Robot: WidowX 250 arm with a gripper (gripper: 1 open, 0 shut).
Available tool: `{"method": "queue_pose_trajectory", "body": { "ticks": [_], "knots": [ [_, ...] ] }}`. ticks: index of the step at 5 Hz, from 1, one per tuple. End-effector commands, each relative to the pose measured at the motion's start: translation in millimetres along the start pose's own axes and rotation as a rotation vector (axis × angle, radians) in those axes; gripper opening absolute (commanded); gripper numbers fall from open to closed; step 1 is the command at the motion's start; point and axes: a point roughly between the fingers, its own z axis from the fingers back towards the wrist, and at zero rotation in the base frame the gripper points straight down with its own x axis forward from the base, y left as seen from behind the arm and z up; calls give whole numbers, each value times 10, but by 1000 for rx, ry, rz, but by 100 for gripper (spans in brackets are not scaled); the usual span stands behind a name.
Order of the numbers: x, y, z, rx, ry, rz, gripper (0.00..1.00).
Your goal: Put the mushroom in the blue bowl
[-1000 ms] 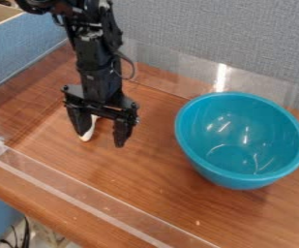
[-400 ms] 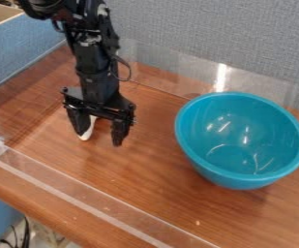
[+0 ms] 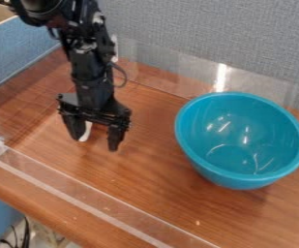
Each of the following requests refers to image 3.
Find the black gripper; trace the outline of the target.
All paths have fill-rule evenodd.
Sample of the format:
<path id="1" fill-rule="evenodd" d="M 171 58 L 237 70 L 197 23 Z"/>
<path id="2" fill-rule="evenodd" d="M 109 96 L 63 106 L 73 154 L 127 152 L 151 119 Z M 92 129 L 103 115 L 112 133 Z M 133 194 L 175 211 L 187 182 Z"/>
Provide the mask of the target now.
<path id="1" fill-rule="evenodd" d="M 71 75 L 72 93 L 57 95 L 59 114 L 73 140 L 85 140 L 85 121 L 107 125 L 107 147 L 116 151 L 129 127 L 131 110 L 113 97 L 112 73 L 95 77 Z"/>

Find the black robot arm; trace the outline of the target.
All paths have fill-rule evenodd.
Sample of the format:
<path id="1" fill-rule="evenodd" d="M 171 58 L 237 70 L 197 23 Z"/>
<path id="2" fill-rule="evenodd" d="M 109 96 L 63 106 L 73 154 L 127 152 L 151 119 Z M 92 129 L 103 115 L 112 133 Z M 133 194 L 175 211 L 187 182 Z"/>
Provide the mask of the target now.
<path id="1" fill-rule="evenodd" d="M 131 124 L 131 110 L 113 97 L 112 72 L 120 67 L 115 41 L 96 0 L 9 0 L 20 20 L 44 26 L 60 41 L 71 65 L 72 93 L 57 95 L 59 114 L 73 140 L 89 138 L 93 124 L 107 126 L 107 147 L 117 149 Z"/>

